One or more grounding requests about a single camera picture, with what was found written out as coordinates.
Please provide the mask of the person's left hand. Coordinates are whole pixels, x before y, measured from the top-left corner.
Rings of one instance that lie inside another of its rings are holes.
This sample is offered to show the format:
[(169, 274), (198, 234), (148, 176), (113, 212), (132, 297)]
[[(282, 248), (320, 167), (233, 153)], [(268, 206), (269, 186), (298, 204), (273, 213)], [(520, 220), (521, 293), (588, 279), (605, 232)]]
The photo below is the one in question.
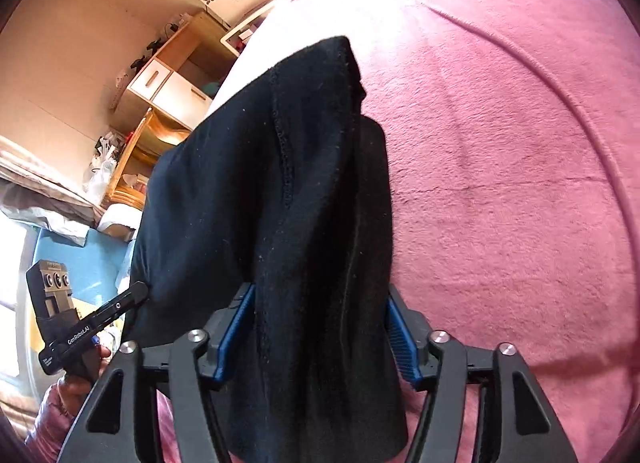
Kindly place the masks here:
[[(111, 360), (112, 352), (103, 345), (96, 346), (100, 355), (100, 365), (98, 376), (101, 376)], [(62, 405), (65, 411), (76, 417), (87, 396), (92, 390), (93, 384), (77, 375), (66, 373), (58, 380), (58, 393), (60, 394)]]

